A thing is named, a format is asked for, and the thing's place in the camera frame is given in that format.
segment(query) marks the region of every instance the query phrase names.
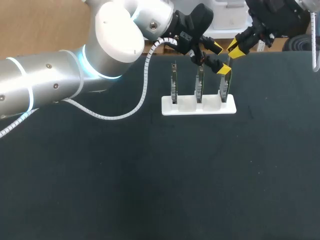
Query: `white container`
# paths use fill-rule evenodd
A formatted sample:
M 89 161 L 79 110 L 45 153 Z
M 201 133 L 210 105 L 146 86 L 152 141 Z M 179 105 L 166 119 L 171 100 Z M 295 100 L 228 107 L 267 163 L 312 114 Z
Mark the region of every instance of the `white container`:
M 214 13 L 212 28 L 216 30 L 242 29 L 248 20 L 245 0 L 210 0 Z

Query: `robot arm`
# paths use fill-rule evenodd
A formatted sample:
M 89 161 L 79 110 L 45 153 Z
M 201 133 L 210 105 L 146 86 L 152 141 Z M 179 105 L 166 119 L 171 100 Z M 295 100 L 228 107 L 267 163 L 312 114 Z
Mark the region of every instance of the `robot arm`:
M 260 40 L 271 47 L 275 38 L 292 36 L 303 24 L 303 16 L 320 11 L 319 0 L 246 0 L 252 26 L 235 36 L 228 47 L 233 59 L 245 56 Z
M 216 73 L 230 68 L 210 60 L 199 42 L 220 53 L 222 48 L 203 33 L 213 12 L 203 4 L 190 15 L 174 12 L 168 0 L 84 0 L 91 9 L 86 45 L 0 61 L 0 119 L 30 112 L 42 106 L 72 99 L 78 94 L 110 88 L 144 50 L 144 37 L 175 38 L 182 54 L 194 52 L 193 62 L 209 65 Z

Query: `screw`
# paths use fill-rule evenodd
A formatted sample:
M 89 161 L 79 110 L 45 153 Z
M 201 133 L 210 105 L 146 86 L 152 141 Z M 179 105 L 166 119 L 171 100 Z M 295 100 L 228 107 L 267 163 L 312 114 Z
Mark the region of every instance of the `screw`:
M 152 23 L 150 24 L 150 28 L 151 28 L 152 30 L 156 30 L 157 27 L 158 27 L 158 24 L 156 24 L 155 22 L 152 22 Z

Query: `black cloth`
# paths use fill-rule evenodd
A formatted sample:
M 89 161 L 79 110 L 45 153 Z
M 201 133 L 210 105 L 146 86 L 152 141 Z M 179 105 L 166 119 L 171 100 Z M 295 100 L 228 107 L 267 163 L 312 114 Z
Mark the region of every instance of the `black cloth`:
M 109 116 L 130 111 L 144 60 L 109 91 L 77 100 Z M 53 104 L 0 140 L 1 240 L 320 239 L 320 75 L 311 54 L 236 60 L 235 115 L 162 116 L 175 61 L 179 94 L 193 94 L 189 57 L 153 56 L 134 116 L 102 121 Z M 220 79 L 205 71 L 205 93 L 217 93 Z

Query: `white spiral cable wrap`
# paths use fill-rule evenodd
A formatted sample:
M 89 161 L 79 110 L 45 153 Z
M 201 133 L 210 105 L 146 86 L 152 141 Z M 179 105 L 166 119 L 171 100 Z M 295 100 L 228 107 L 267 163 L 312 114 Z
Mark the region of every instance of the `white spiral cable wrap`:
M 146 56 L 146 60 L 145 60 L 145 64 L 144 64 L 144 82 L 143 82 L 143 90 L 142 90 L 142 95 L 141 95 L 141 99 L 138 103 L 138 105 L 130 112 L 120 115 L 120 116 L 102 116 L 100 114 L 97 114 L 89 109 L 87 109 L 86 107 L 80 105 L 79 103 L 77 103 L 74 100 L 71 99 L 66 99 L 64 100 L 67 103 L 70 103 L 72 105 L 74 105 L 75 107 L 77 107 L 78 109 L 84 111 L 85 113 L 97 118 L 97 119 L 101 119 L 101 120 L 107 120 L 107 121 L 115 121 L 115 120 L 121 120 L 121 119 L 125 119 L 127 117 L 130 117 L 131 115 L 135 114 L 142 106 L 142 104 L 145 101 L 146 98 L 146 94 L 147 94 L 147 88 L 148 88 L 148 70 L 149 70 L 149 62 L 150 62 L 150 58 L 152 56 L 152 54 L 154 53 L 154 51 L 156 50 L 156 48 L 163 44 L 163 43 L 170 43 L 173 45 L 178 45 L 177 41 L 173 38 L 158 38 L 158 40 L 154 43 L 154 45 L 151 47 L 148 55 Z
M 79 103 L 77 103 L 74 100 L 66 99 L 63 101 L 70 103 L 70 104 L 74 105 L 75 107 L 79 108 L 80 110 L 86 112 L 87 114 L 89 114 L 95 118 L 101 119 L 101 120 L 115 121 L 115 120 L 120 120 L 120 119 L 125 119 L 127 117 L 130 117 L 131 115 L 135 114 L 141 108 L 141 106 L 143 105 L 143 103 L 145 101 L 146 94 L 147 94 L 147 88 L 148 88 L 148 70 L 149 70 L 150 59 L 151 59 L 152 54 L 156 50 L 156 48 L 163 43 L 178 45 L 178 43 L 175 39 L 166 37 L 166 38 L 158 38 L 158 40 L 151 47 L 148 55 L 146 56 L 146 60 L 145 60 L 145 64 L 144 64 L 144 82 L 143 82 L 142 96 L 141 96 L 141 99 L 140 99 L 138 105 L 132 111 L 130 111 L 126 114 L 123 114 L 121 116 L 102 116 L 100 114 L 97 114 L 97 113 L 85 108 L 84 106 L 80 105 Z M 26 120 L 36 110 L 37 109 L 24 113 L 16 121 L 14 121 L 12 124 L 10 124 L 8 127 L 6 127 L 4 130 L 0 131 L 0 139 L 3 138 L 5 135 L 7 135 L 9 132 L 11 132 L 14 128 L 16 128 L 24 120 Z
M 320 70 L 320 54 L 317 61 L 316 16 L 316 13 L 311 12 L 312 68 L 315 73 Z
M 3 138 L 5 135 L 10 133 L 13 129 L 15 129 L 19 124 L 21 124 L 24 120 L 26 120 L 28 117 L 30 117 L 31 114 L 33 114 L 38 109 L 31 110 L 29 112 L 26 112 L 21 115 L 17 120 L 15 120 L 13 123 L 11 123 L 9 126 L 7 126 L 5 129 L 0 131 L 0 139 Z

